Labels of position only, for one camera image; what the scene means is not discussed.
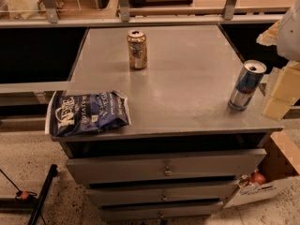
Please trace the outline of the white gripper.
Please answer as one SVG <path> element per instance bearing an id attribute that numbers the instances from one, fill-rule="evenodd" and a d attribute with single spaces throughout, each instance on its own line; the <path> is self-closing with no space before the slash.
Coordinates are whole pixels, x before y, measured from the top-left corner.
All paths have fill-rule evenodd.
<path id="1" fill-rule="evenodd" d="M 284 68 L 274 67 L 266 85 L 262 115 L 281 119 L 300 99 L 300 0 L 296 0 L 281 21 L 259 34 L 256 42 L 263 46 L 277 44 L 277 54 L 289 61 Z"/>

